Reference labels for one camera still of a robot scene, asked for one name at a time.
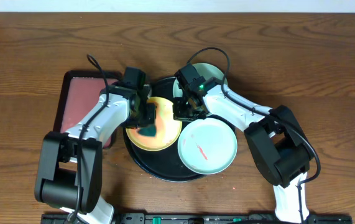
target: round black tray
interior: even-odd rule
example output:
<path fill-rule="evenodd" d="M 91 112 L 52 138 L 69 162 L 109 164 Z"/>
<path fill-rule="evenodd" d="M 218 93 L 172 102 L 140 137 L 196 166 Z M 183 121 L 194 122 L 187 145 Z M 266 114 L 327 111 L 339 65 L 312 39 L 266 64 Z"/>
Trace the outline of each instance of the round black tray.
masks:
<path fill-rule="evenodd" d="M 173 83 L 175 77 L 161 79 L 152 84 L 152 96 L 158 96 L 173 101 Z M 226 122 L 219 116 L 211 116 L 224 121 L 230 128 L 235 131 L 235 127 Z M 183 122 L 182 130 L 189 124 Z M 130 141 L 126 130 L 123 130 L 123 139 L 129 154 L 134 162 L 147 173 L 162 180 L 185 182 L 204 177 L 203 174 L 197 174 L 187 168 L 178 156 L 177 142 L 178 139 L 168 148 L 161 151 L 146 151 L 137 147 Z"/>

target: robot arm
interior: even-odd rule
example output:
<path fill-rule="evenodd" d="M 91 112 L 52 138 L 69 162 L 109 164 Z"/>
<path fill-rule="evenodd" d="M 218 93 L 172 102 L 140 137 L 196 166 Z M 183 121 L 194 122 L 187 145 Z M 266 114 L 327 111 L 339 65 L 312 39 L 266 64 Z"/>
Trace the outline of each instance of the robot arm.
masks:
<path fill-rule="evenodd" d="M 82 140 L 81 205 L 78 216 L 88 223 L 111 223 L 113 207 L 101 197 L 102 148 L 114 130 L 123 125 L 136 128 L 154 124 L 155 105 L 147 104 L 150 89 L 144 85 L 145 74 L 126 68 L 124 78 L 108 88 L 107 106 L 91 121 Z M 70 212 L 75 209 L 78 190 L 76 172 L 59 167 L 59 162 L 76 161 L 77 145 L 82 126 L 106 100 L 100 93 L 96 106 L 66 133 L 49 132 L 42 144 L 35 198 L 39 202 Z"/>
<path fill-rule="evenodd" d="M 300 180 L 306 178 L 309 161 L 312 159 L 303 141 L 273 120 L 253 113 L 225 97 L 221 91 L 221 85 L 224 85 L 221 80 L 211 78 L 205 81 L 191 64 L 180 69 L 175 76 L 184 92 L 182 98 L 175 99 L 173 105 L 175 119 L 190 121 L 215 114 L 244 131 L 257 169 L 274 186 L 277 218 L 284 222 L 300 223 L 297 185 Z M 286 106 L 279 106 L 273 110 L 239 96 L 226 85 L 224 90 L 234 100 L 248 108 L 255 108 L 256 111 L 287 121 L 303 132 L 293 113 Z M 285 137 L 274 144 L 271 138 L 282 133 Z M 301 196 L 302 213 L 306 219 L 309 211 L 305 206 L 303 185 Z"/>

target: black cable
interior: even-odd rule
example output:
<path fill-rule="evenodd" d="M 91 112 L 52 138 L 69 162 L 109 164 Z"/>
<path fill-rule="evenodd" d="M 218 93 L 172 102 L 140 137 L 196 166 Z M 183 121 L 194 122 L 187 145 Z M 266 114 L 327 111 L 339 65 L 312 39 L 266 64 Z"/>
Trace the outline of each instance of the black cable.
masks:
<path fill-rule="evenodd" d="M 77 191 L 77 196 L 76 196 L 76 207 L 75 207 L 75 210 L 67 216 L 67 221 L 69 223 L 73 223 L 76 220 L 76 218 L 78 216 L 78 212 L 80 210 L 80 204 L 82 202 L 82 192 L 81 192 L 81 188 L 82 188 L 81 157 L 82 157 L 82 155 L 81 154 L 82 154 L 82 147 L 83 147 L 82 146 L 82 144 L 83 144 L 83 136 L 85 135 L 90 123 L 107 106 L 108 100 L 109 100 L 108 82 L 107 82 L 107 77 L 106 77 L 105 71 L 101 68 L 101 66 L 99 65 L 99 63 L 97 62 L 97 60 L 93 56 L 88 54 L 87 55 L 87 59 L 92 65 L 94 65 L 100 71 L 100 73 L 103 76 L 104 83 L 105 83 L 105 90 L 106 90 L 106 100 L 104 101 L 103 105 L 89 118 L 89 120 L 84 125 L 82 125 L 82 129 L 81 129 L 80 134 L 79 134 L 78 148 L 77 148 L 77 151 L 76 151 L 76 159 L 77 159 L 77 162 L 78 162 L 78 167 L 76 168 L 76 174 L 78 176 L 78 191 Z"/>
<path fill-rule="evenodd" d="M 274 121 L 274 122 L 276 122 L 276 123 L 279 123 L 280 125 L 284 126 L 285 128 L 291 130 L 291 132 L 295 133 L 295 134 L 305 143 L 306 148 L 313 154 L 314 159 L 315 159 L 315 162 L 316 162 L 316 172 L 315 172 L 315 174 L 314 174 L 312 177 L 310 177 L 310 178 L 307 178 L 307 179 L 305 179 L 305 180 L 299 181 L 298 184 L 297 184 L 297 189 L 298 189 L 298 192 L 299 192 L 298 198 L 299 198 L 299 213 L 300 213 L 300 219 L 302 220 L 302 223 L 304 223 L 304 220 L 303 220 L 303 211 L 302 211 L 302 194 L 301 194 L 301 189 L 302 189 L 302 187 L 301 187 L 301 185 L 304 184 L 304 183 L 308 183 L 308 182 L 310 182 L 310 181 L 315 180 L 315 179 L 320 175 L 320 173 L 321 173 L 321 162 L 320 162 L 320 158 L 318 157 L 318 154 L 317 154 L 316 151 L 314 150 L 313 146 L 312 146 L 312 145 L 307 141 L 307 139 L 304 137 L 304 134 L 303 134 L 301 131 L 299 131 L 296 127 L 294 127 L 293 125 L 291 125 L 289 122 L 287 122 L 287 121 L 282 121 L 282 120 L 280 120 L 280 119 L 278 119 L 278 118 L 276 118 L 276 117 L 273 117 L 273 116 L 271 116 L 271 115 L 269 115 L 269 114 L 263 113 L 263 112 L 261 112 L 261 111 L 257 111 L 255 108 L 251 108 L 251 107 L 249 107 L 249 106 L 246 106 L 246 105 L 242 104 L 241 102 L 239 102 L 238 100 L 235 100 L 234 98 L 232 98 L 232 97 L 225 91 L 225 89 L 224 89 L 224 82 L 225 82 L 225 80 L 226 80 L 227 74 L 228 74 L 229 69 L 230 69 L 230 66 L 231 66 L 230 59 L 229 59 L 229 57 L 228 57 L 228 54 L 227 54 L 225 51 L 223 51 L 223 50 L 221 50 L 221 49 L 219 49 L 219 48 L 217 48 L 217 47 L 207 47 L 207 48 L 201 49 L 201 50 L 197 51 L 197 53 L 193 54 L 193 55 L 191 56 L 191 58 L 188 60 L 187 63 L 190 63 L 191 60 L 192 60 L 195 56 L 197 56 L 197 55 L 198 55 L 199 53 L 201 53 L 201 52 L 204 52 L 205 50 L 217 50 L 217 51 L 223 53 L 224 56 L 226 56 L 226 59 L 227 59 L 227 69 L 226 69 L 226 71 L 224 72 L 223 79 L 221 80 L 221 83 L 222 83 L 222 85 L 221 85 L 221 91 L 223 92 L 223 94 L 224 94 L 224 96 L 225 96 L 226 98 L 228 98 L 228 99 L 231 100 L 232 102 L 236 103 L 237 105 L 242 106 L 243 108 L 245 108 L 245 109 L 251 111 L 252 113 L 256 113 L 256 114 L 259 114 L 259 115 L 264 116 L 264 117 L 266 117 L 266 118 L 269 118 L 269 119 L 271 119 L 272 121 Z"/>

